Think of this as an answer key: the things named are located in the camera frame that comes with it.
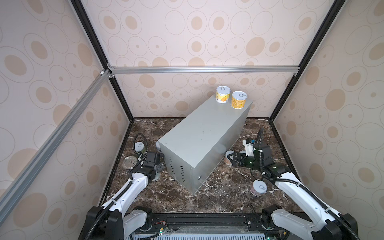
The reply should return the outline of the yellow fruit label can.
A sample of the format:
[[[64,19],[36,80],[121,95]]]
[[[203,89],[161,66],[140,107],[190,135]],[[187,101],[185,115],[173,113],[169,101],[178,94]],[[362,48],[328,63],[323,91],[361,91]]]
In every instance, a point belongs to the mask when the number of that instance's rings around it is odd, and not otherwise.
[[[227,86],[218,86],[216,88],[216,101],[225,104],[230,98],[231,89]]]

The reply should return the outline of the light blue bear can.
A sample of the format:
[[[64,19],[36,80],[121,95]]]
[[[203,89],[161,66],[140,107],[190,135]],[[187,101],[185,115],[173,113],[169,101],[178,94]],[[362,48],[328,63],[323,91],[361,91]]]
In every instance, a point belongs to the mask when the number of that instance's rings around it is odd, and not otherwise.
[[[160,176],[161,176],[162,172],[163,172],[163,171],[159,171],[159,172],[156,172],[156,175],[155,175],[154,181],[157,181],[157,180],[160,178]]]

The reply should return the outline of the yellow orange label can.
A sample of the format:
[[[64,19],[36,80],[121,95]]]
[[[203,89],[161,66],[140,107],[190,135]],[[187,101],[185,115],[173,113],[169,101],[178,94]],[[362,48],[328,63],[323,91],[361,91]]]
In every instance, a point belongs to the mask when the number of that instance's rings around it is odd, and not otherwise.
[[[235,91],[232,93],[231,107],[234,109],[242,109],[245,106],[247,94],[243,91]]]

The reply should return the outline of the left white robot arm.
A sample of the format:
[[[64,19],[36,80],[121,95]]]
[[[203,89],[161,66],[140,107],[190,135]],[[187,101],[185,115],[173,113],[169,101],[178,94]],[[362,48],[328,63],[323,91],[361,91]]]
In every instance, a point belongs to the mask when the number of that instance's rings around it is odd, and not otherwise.
[[[129,169],[129,178],[121,189],[100,207],[92,207],[86,216],[86,221],[80,240],[133,240],[136,230],[148,231],[152,228],[153,212],[150,208],[137,207],[129,214],[132,203],[158,174],[160,158],[164,155],[148,150],[146,137],[139,133],[134,137],[134,143],[142,137],[145,152],[138,152],[138,163]]]

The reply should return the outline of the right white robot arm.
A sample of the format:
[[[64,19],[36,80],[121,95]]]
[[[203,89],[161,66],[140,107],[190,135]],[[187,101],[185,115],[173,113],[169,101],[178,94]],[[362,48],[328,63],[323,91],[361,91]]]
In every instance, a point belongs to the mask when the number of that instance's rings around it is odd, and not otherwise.
[[[262,142],[263,128],[257,138],[243,140],[243,152],[226,152],[225,158],[234,167],[258,171],[252,187],[258,194],[266,180],[286,193],[310,218],[309,221],[289,213],[278,205],[264,208],[260,224],[266,231],[285,229],[303,240],[357,240],[358,223],[350,214],[341,214],[309,190],[284,164],[274,161],[271,148]]]

